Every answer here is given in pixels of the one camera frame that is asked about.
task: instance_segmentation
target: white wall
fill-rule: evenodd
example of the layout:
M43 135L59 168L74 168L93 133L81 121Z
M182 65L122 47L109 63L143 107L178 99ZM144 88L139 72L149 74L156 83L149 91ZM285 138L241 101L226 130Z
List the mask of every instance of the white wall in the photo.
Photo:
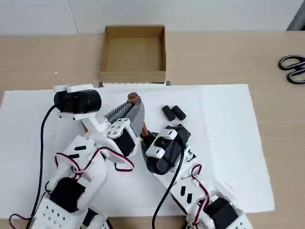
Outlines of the white wall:
M284 31L303 0L70 0L80 33L107 24L169 31ZM0 35L76 34L68 0L0 0Z
M71 0L81 33L107 24L165 24L169 31L285 31L303 0Z
M0 35L77 34L67 0L0 0Z

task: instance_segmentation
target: black scissors handle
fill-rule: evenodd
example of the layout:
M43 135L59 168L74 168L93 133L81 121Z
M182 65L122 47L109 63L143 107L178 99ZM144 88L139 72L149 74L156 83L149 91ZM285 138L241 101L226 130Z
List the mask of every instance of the black scissors handle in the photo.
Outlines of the black scissors handle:
M290 65L284 65L284 62L290 59L297 60L298 62ZM305 73L305 68L303 68L303 66L305 66L305 57L300 55L288 55L280 59L280 61L278 62L278 67L281 70L287 71L295 69L294 72L291 72L287 75L287 80L293 84L305 84L305 80L294 79L295 76Z

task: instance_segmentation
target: wooden table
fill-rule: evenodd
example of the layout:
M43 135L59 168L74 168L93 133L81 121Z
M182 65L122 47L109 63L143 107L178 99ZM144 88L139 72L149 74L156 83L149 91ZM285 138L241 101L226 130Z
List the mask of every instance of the wooden table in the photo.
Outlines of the wooden table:
M286 54L305 54L304 41L304 32L166 34L167 80L172 84L249 84L276 208L249 215L257 229L305 225L305 86L288 83L276 66ZM68 83L97 86L101 47L102 35L0 37L0 91ZM118 229L150 229L150 220L111 222ZM157 228L168 228L164 222L178 229L183 218L158 218ZM9 226L0 221L0 228Z

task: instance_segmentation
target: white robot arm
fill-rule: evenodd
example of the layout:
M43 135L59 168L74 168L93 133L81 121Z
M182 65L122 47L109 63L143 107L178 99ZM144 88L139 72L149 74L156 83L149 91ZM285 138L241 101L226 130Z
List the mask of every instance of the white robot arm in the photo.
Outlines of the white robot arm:
M140 142L144 106L137 94L129 94L127 102L99 123L95 114L102 102L92 85L64 85L54 90L59 118L81 120L86 134L76 136L64 152L55 154L58 169L46 185L47 194L32 228L79 229L85 225L110 229L105 214L89 207L106 182L105 160L112 161L117 171L132 171L128 157L136 153ZM86 186L79 183L81 177L87 180Z
M189 136L181 124L141 136L147 168L167 191L170 189L172 198L187 215L186 228L253 229L247 216L237 208L234 196L199 164L187 144Z

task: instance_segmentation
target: cardboard box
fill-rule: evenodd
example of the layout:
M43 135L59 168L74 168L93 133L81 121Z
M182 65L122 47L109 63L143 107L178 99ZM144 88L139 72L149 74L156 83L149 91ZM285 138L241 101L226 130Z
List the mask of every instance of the cardboard box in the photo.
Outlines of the cardboard box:
M101 77L103 83L164 83L165 27L106 26Z

